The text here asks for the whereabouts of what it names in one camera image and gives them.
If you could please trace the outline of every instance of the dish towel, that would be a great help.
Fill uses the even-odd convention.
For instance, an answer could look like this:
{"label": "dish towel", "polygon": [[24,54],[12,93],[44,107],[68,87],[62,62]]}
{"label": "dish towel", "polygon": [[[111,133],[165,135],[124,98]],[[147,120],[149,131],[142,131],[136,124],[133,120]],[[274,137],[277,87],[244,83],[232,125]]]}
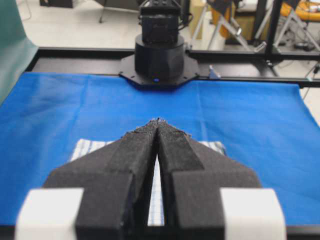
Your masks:
{"label": "dish towel", "polygon": [[[87,139],[80,139],[73,150],[70,162],[77,160],[95,150],[103,148],[104,146],[113,143],[112,141],[91,141]],[[226,148],[219,141],[200,141],[200,143],[213,149],[214,151],[226,156]],[[148,226],[164,226],[164,206],[162,200],[160,166],[158,156],[156,157],[152,181],[151,199],[149,206]]]}

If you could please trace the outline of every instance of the green curtain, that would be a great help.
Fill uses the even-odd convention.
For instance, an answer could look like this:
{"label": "green curtain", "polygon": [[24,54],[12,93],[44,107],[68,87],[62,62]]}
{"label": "green curtain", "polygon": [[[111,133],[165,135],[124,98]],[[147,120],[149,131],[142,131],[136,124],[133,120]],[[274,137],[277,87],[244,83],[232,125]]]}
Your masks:
{"label": "green curtain", "polygon": [[0,0],[0,105],[37,50],[26,36],[16,0]]}

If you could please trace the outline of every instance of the white floor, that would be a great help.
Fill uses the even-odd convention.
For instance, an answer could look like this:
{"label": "white floor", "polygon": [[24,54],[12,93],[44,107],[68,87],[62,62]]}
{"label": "white floor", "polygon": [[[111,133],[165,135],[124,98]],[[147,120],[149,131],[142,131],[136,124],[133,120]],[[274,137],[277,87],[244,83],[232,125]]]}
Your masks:
{"label": "white floor", "polygon": [[[39,0],[16,1],[26,34],[40,47],[132,49],[135,47],[135,37],[141,32],[138,13],[134,11],[106,9],[103,15],[105,22],[99,23],[102,6],[93,0],[78,0],[78,5],[73,9],[40,6]],[[25,1],[28,1],[31,9],[30,19]],[[183,29],[181,35],[190,42],[188,28]],[[194,47],[200,49],[204,45],[197,40]],[[232,45],[226,45],[224,49],[241,50]],[[284,61],[276,70],[281,77],[304,77],[314,64],[308,61]],[[312,88],[305,104],[320,125],[319,99],[320,89]]]}

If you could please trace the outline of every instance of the black foam padding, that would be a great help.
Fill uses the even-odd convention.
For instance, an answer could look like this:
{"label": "black foam padding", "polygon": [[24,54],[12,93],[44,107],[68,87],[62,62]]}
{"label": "black foam padding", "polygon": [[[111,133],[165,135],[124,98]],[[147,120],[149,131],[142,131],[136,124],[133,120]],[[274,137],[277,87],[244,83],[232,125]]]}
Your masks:
{"label": "black foam padding", "polygon": [[131,173],[53,172],[44,188],[84,188],[75,228],[78,240],[123,239],[134,204]]}
{"label": "black foam padding", "polygon": [[157,133],[164,221],[166,225],[174,226],[175,213],[171,173],[174,171],[204,170],[204,166],[191,148],[186,133],[170,126],[165,121],[159,123]]}
{"label": "black foam padding", "polygon": [[82,237],[104,235],[121,239],[124,225],[147,225],[158,151],[157,128],[158,121],[150,121],[118,141],[51,172],[44,184],[46,188],[84,188],[86,198],[76,222],[77,233]]}
{"label": "black foam padding", "polygon": [[135,181],[135,199],[142,190],[147,170],[154,166],[157,146],[154,144],[158,121],[128,132],[120,140],[91,152],[53,172],[74,173],[132,173]]}
{"label": "black foam padding", "polygon": [[181,239],[224,239],[220,188],[261,187],[250,169],[174,172],[172,185]]}
{"label": "black foam padding", "polygon": [[207,3],[217,12],[225,15],[227,9],[231,6],[232,0],[207,0]]}
{"label": "black foam padding", "polygon": [[300,0],[284,0],[286,4],[288,4],[290,7],[292,7],[294,10],[296,10]]}
{"label": "black foam padding", "polygon": [[193,140],[191,137],[188,137],[187,140],[194,154],[204,166],[205,171],[224,172],[249,169],[243,164],[212,150],[200,142]]}
{"label": "black foam padding", "polygon": [[[230,178],[230,187],[237,187],[236,184],[232,186],[232,183],[235,182],[233,179],[237,179],[240,183],[247,183],[248,187],[251,186],[251,183],[260,187],[259,180],[252,169],[193,140],[186,133],[166,122],[159,124],[158,141],[164,216],[165,223],[169,226],[175,226],[177,221],[181,220],[175,209],[175,205],[182,203],[174,195],[177,186],[172,183],[173,174],[198,171],[200,175],[215,174],[221,179],[225,178],[224,183],[227,183]],[[203,178],[204,181],[209,181],[203,184],[215,185],[220,178]],[[186,188],[190,182],[191,180],[185,181]],[[203,186],[198,184],[196,187],[201,189]],[[180,200],[187,203],[193,201],[192,198],[181,198]]]}

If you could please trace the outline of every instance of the blue cloth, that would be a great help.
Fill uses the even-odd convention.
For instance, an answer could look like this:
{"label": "blue cloth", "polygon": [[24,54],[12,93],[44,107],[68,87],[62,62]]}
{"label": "blue cloth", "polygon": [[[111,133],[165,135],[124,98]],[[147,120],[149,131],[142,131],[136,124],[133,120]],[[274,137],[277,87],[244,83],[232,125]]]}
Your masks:
{"label": "blue cloth", "polygon": [[227,154],[274,188],[287,225],[320,224],[320,129],[297,85],[192,81],[138,89],[119,77],[25,73],[0,107],[0,224],[79,139],[114,141],[153,118]]}

